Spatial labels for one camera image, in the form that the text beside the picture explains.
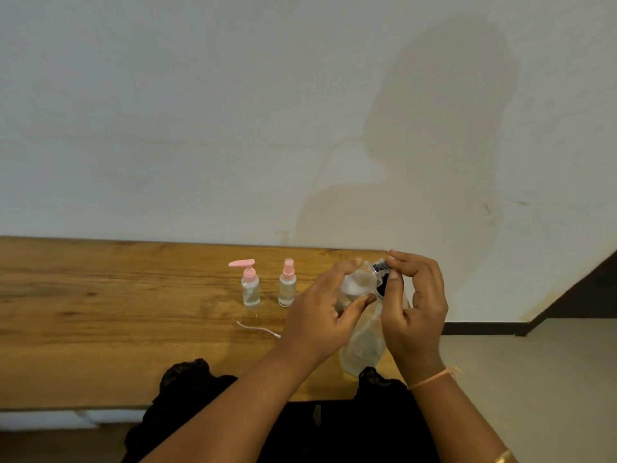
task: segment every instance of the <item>wood grain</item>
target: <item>wood grain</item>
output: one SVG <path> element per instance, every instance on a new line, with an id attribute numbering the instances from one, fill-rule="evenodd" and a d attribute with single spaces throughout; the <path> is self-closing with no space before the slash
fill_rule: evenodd
<path id="1" fill-rule="evenodd" d="M 0 237 L 0 409 L 144 407 L 177 362 L 204 358 L 214 374 L 240 375 L 281 331 L 276 302 L 287 257 L 305 289 L 338 260 L 384 255 L 335 250 Z M 242 304 L 241 271 L 255 258 L 262 300 Z M 387 354 L 380 372 L 398 376 Z M 343 399 L 357 381 L 337 355 L 294 400 Z"/>

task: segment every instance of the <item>black baseboard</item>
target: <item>black baseboard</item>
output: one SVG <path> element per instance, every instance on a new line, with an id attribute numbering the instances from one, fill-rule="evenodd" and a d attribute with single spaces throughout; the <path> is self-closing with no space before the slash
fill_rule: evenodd
<path id="1" fill-rule="evenodd" d="M 525 336 L 530 331 L 529 322 L 446 322 L 442 334 L 514 334 Z"/>

